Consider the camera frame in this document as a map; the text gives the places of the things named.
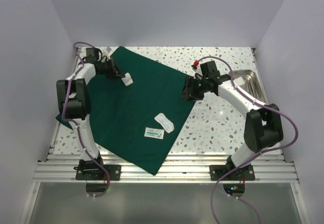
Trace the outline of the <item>white gauze pad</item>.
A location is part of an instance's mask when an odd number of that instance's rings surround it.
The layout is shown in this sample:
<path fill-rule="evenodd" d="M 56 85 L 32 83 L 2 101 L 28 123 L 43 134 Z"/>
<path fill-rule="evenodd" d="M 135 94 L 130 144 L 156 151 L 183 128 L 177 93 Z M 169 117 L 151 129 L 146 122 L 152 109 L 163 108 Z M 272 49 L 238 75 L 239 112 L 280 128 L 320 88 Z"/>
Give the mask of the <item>white gauze pad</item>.
<path fill-rule="evenodd" d="M 125 76 L 122 78 L 122 81 L 125 86 L 129 86 L 133 83 L 132 77 L 129 73 L 125 74 Z"/>
<path fill-rule="evenodd" d="M 245 87 L 245 85 L 246 85 L 246 82 L 242 77 L 238 77 L 238 78 L 234 79 L 233 81 L 236 85 L 240 86 L 241 88 Z"/>

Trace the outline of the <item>white crinkled sterile pouch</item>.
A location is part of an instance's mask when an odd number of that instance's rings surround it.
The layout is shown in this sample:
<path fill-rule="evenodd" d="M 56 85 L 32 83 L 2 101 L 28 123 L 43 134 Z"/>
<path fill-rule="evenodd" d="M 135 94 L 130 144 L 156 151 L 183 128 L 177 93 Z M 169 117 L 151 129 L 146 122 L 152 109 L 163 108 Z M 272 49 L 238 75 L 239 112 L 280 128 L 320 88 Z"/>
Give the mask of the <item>white crinkled sterile pouch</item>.
<path fill-rule="evenodd" d="M 154 119 L 163 127 L 167 133 L 174 131 L 174 124 L 163 114 L 159 113 Z"/>

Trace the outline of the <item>green striped white packet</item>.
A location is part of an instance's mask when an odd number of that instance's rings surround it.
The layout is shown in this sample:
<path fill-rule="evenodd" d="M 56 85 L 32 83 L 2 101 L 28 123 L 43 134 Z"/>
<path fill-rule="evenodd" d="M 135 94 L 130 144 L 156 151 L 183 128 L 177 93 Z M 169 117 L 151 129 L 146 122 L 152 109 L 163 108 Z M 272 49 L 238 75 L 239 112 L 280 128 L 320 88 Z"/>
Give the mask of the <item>green striped white packet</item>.
<path fill-rule="evenodd" d="M 164 129 L 155 129 L 155 128 L 145 128 L 144 137 L 163 139 L 164 138 Z"/>

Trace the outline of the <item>stainless steel tray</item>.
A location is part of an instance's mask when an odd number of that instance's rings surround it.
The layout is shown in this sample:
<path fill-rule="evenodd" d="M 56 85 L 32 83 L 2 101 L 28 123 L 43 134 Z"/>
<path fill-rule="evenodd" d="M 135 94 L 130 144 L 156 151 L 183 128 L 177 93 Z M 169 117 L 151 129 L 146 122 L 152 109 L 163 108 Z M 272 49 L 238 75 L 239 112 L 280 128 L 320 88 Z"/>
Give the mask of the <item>stainless steel tray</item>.
<path fill-rule="evenodd" d="M 266 97 L 257 74 L 251 69 L 240 69 L 233 71 L 233 78 L 239 79 L 237 84 L 256 99 L 266 103 Z"/>

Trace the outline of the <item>straight steel tweezers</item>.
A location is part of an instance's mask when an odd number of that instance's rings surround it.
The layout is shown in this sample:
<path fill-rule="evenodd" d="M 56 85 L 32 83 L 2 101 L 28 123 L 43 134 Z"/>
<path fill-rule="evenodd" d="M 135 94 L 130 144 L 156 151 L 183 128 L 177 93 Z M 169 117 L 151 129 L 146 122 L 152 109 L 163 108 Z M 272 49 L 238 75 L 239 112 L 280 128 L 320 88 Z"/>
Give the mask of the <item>straight steel tweezers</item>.
<path fill-rule="evenodd" d="M 254 81 L 250 81 L 249 87 L 251 95 L 259 100 L 261 98 L 260 95 L 262 94 L 259 84 L 255 83 Z"/>

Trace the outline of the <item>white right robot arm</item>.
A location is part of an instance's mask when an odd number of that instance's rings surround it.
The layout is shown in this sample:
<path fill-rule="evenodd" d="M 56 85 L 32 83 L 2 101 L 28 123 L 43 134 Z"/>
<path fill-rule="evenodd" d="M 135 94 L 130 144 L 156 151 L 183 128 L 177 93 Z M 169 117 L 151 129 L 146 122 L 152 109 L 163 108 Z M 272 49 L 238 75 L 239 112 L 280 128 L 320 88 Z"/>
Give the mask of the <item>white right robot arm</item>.
<path fill-rule="evenodd" d="M 187 76 L 180 99 L 203 100 L 206 93 L 214 93 L 229 102 L 245 118 L 244 143 L 226 162 L 225 173 L 230 179 L 243 175 L 248 160 L 262 150 L 273 147 L 283 140 L 284 134 L 277 105 L 266 105 L 240 89 L 229 74 L 220 74 L 215 61 L 191 66 L 194 76 Z"/>

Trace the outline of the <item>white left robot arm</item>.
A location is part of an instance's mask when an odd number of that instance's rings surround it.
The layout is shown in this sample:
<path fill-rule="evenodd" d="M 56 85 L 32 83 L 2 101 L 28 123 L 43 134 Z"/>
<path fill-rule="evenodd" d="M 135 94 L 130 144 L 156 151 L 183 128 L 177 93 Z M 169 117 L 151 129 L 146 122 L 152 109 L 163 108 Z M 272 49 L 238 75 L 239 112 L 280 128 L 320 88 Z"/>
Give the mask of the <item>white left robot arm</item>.
<path fill-rule="evenodd" d="M 100 151 L 94 141 L 90 126 L 91 100 L 88 83 L 96 75 L 107 79 L 121 79 L 125 86 L 133 83 L 129 73 L 123 73 L 107 51 L 87 44 L 86 56 L 81 57 L 75 48 L 79 64 L 71 76 L 56 82 L 58 109 L 61 119 L 67 122 L 77 135 L 81 158 L 77 171 L 87 171 L 91 178 L 98 180 L 105 174 Z"/>

